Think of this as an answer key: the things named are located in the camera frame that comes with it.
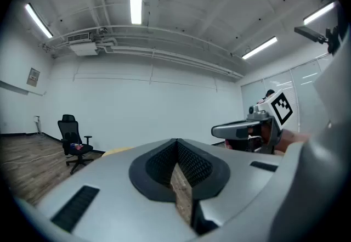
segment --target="office chair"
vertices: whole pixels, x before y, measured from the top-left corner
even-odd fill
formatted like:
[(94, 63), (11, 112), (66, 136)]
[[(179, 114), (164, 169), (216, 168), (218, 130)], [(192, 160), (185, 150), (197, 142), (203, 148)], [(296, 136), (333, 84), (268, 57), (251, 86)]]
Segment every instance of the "office chair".
[[(78, 131), (78, 122), (73, 115), (64, 114), (62, 120), (57, 122), (62, 134), (62, 147), (65, 151), (65, 155), (78, 156), (77, 160), (66, 161), (66, 165), (69, 166), (70, 163), (75, 163), (71, 170), (71, 175), (73, 171), (77, 168), (79, 164), (86, 166), (85, 162), (93, 161), (94, 159), (83, 159), (83, 154), (88, 153), (93, 150), (93, 147), (89, 145), (89, 138), (92, 136), (85, 136), (87, 138), (87, 144), (83, 144)], [(71, 148), (71, 143), (82, 144), (83, 147), (80, 150), (76, 148)]]

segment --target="glass panel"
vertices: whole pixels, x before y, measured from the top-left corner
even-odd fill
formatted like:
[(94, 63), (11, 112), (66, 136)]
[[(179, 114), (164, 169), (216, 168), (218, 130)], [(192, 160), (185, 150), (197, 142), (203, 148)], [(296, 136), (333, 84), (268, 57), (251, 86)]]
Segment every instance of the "glass panel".
[(318, 63), (322, 72), (328, 67), (332, 59), (333, 59), (333, 55), (326, 55), (325, 57), (318, 59)]
[(265, 96), (263, 80), (241, 86), (242, 104), (244, 106), (244, 118), (247, 117), (248, 108)]
[(328, 123), (327, 113), (313, 86), (321, 71), (317, 61), (291, 70), (300, 111), (300, 132), (315, 133)]
[(284, 90), (284, 94), (288, 99), (291, 109), (294, 112), (294, 115), (291, 116), (289, 121), (286, 122), (285, 128), (288, 130), (298, 131), (298, 109), (297, 109), (297, 99), (295, 88), (292, 82), (292, 77), (290, 71), (266, 78), (264, 84), (267, 90), (272, 89), (274, 92), (279, 89)]

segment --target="white ceiling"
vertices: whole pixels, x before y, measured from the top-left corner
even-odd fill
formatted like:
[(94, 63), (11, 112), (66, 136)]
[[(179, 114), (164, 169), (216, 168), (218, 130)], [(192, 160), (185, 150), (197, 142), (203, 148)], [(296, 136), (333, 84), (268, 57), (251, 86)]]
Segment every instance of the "white ceiling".
[[(50, 47), (66, 40), (65, 34), (69, 32), (92, 29), (91, 32), (96, 33), (99, 26), (124, 25), (127, 27), (109, 29), (119, 45), (156, 47), (244, 75), (308, 43), (295, 34), (293, 28), (302, 25), (305, 16), (328, 1), (143, 0), (142, 25), (149, 29), (130, 27), (129, 0), (16, 0), (14, 5), (24, 28)], [(53, 40), (47, 40), (25, 13), (23, 7), (28, 2), (49, 26)], [(336, 23), (334, 18), (316, 22), (311, 27), (322, 33), (329, 24)], [(241, 59), (250, 49), (273, 36), (278, 38), (278, 43), (247, 61)], [(68, 48), (50, 51), (56, 57), (71, 52)]]

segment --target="black baseboard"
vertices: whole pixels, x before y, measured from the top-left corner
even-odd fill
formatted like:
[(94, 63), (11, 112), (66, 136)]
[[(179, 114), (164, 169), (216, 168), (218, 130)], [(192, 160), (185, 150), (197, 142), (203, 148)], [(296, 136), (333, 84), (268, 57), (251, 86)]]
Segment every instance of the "black baseboard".
[(17, 137), (17, 136), (32, 136), (36, 133), (14, 133), (14, 134), (0, 134), (2, 137)]
[(214, 143), (212, 145), (220, 145), (220, 144), (224, 144), (224, 142)]
[[(55, 141), (57, 141), (57, 142), (59, 142), (59, 143), (62, 143), (61, 140), (56, 139), (56, 138), (50, 136), (49, 134), (46, 134), (46, 133), (43, 133), (43, 134), (44, 134), (45, 136), (49, 137), (50, 139), (53, 139), (53, 140), (55, 140)], [(94, 153), (99, 153), (99, 154), (104, 154), (104, 153), (105, 153), (105, 151), (95, 150), (95, 149), (93, 149), (92, 152), (94, 152)]]

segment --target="power cord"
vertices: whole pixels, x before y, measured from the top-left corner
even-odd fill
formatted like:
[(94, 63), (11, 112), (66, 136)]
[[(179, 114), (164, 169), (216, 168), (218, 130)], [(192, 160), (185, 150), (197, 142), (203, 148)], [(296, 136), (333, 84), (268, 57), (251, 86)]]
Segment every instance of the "power cord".
[(50, 155), (46, 155), (46, 156), (41, 156), (41, 157), (32, 159), (31, 161), (27, 161), (27, 162), (5, 162), (5, 163), (2, 163), (1, 166), (4, 165), (4, 164), (9, 164), (9, 163), (26, 164), (26, 163), (30, 163), (30, 162), (33, 162), (33, 161), (35, 161), (35, 160), (38, 160), (38, 159), (40, 159), (40, 158), (45, 158), (45, 157), (49, 157), (49, 156), (54, 156), (54, 155), (59, 154), (59, 153), (62, 153), (62, 151), (59, 151), (59, 152), (57, 152), (57, 153), (55, 153), (55, 154), (50, 154)]

